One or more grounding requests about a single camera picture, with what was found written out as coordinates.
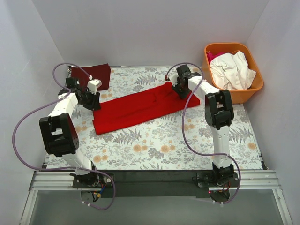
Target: dark red cloth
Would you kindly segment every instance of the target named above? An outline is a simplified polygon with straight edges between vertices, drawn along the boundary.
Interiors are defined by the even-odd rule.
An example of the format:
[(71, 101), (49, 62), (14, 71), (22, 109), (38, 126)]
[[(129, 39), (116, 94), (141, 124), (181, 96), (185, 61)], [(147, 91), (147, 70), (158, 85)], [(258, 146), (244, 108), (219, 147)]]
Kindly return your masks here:
[[(146, 91), (101, 103), (94, 111), (93, 124), (97, 135), (140, 124), (184, 108), (186, 99), (181, 99), (170, 82)], [(188, 107), (200, 104), (192, 96)]]
[[(111, 68), (108, 64), (103, 64), (99, 66), (93, 67), (83, 67), (83, 69), (89, 74), (93, 76), (93, 79), (99, 79), (102, 82), (102, 85), (98, 88), (98, 90), (107, 90), (109, 87), (109, 80), (111, 77)], [(71, 77), (77, 77), (79, 79), (79, 86), (86, 87), (88, 85), (88, 77), (87, 75), (81, 71), (81, 69), (73, 67)]]

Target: white cloth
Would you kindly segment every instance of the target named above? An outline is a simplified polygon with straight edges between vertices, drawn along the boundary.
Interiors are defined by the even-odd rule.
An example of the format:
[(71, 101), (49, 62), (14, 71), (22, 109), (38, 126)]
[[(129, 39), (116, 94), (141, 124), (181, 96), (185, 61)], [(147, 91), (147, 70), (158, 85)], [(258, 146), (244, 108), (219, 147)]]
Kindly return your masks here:
[(250, 88), (256, 72), (248, 69), (244, 53), (225, 53), (210, 62), (215, 84), (222, 89), (245, 90)]

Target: floral pattern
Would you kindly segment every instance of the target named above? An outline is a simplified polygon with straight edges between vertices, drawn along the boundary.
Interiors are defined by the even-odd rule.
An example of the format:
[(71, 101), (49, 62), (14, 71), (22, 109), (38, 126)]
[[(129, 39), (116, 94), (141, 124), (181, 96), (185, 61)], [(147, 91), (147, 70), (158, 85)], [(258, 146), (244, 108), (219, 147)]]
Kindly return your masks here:
[[(165, 83), (166, 67), (120, 67), (111, 70), (109, 90), (101, 91), (100, 101), (109, 101)], [(260, 157), (243, 105), (234, 105), (230, 128), (230, 151), (241, 169), (262, 169)], [(93, 114), (76, 106), (72, 122), (84, 155), (98, 169), (188, 170), (211, 169), (212, 157), (192, 153), (185, 145), (181, 131), (182, 111), (128, 127), (96, 135)], [(189, 144), (198, 152), (213, 153), (213, 140), (204, 118), (204, 102), (187, 109), (184, 130)], [(61, 158), (49, 157), (47, 168), (67, 166)]]

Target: orange plastic bin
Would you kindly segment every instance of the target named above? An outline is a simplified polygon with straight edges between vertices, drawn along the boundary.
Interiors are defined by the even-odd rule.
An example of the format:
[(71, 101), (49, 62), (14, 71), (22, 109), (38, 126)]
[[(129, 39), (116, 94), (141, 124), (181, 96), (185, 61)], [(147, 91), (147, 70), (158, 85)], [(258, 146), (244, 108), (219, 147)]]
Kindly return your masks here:
[(249, 49), (242, 44), (239, 43), (213, 43), (209, 44), (204, 49), (204, 59), (202, 64), (202, 69), (205, 73), (205, 79), (207, 82), (209, 82), (211, 85), (215, 86), (216, 88), (219, 88), (213, 81), (211, 70), (210, 70), (210, 64), (208, 63), (208, 58), (206, 53), (211, 52), (212, 54), (216, 55), (218, 53), (231, 53), (235, 54), (237, 51), (241, 51), (245, 54), (246, 60), (248, 62), (248, 68), (251, 70), (254, 70), (256, 72), (256, 76), (252, 82), (251, 88), (247, 90), (229, 90), (232, 103), (233, 104), (242, 104), (248, 101), (248, 99), (259, 89), (263, 87), (263, 79), (261, 74), (259, 73), (259, 70), (257, 68), (257, 65), (251, 55), (251, 52)]

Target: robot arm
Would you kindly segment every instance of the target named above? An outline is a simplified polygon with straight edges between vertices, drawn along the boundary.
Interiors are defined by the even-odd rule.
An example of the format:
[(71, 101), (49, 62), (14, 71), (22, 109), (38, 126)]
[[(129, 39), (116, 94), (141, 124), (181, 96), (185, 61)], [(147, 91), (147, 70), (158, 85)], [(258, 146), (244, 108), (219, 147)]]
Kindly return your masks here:
[[(54, 154), (66, 160), (72, 167), (82, 167), (94, 170), (94, 164), (77, 150), (79, 140), (77, 132), (71, 121), (72, 112), (77, 104), (83, 105), (89, 110), (101, 108), (99, 103), (100, 94), (97, 88), (102, 85), (100, 80), (91, 80), (87, 88), (80, 88), (77, 78), (66, 78), (66, 87), (71, 89), (71, 93), (63, 89), (59, 92), (59, 101), (54, 110), (48, 117), (41, 118), (39, 121), (45, 149), (48, 154)], [(96, 173), (76, 170), (71, 174), (81, 183), (93, 186), (99, 180)]]
[[(178, 67), (177, 74), (169, 76), (173, 89), (181, 98), (185, 98), (194, 90), (202, 79), (199, 73), (191, 73), (187, 65)], [(202, 81), (195, 95), (205, 99), (205, 119), (212, 131), (214, 153), (229, 155), (229, 127), (234, 117), (230, 92), (219, 90)], [(213, 170), (218, 182), (222, 183), (234, 174), (232, 162), (227, 156), (215, 156)]]

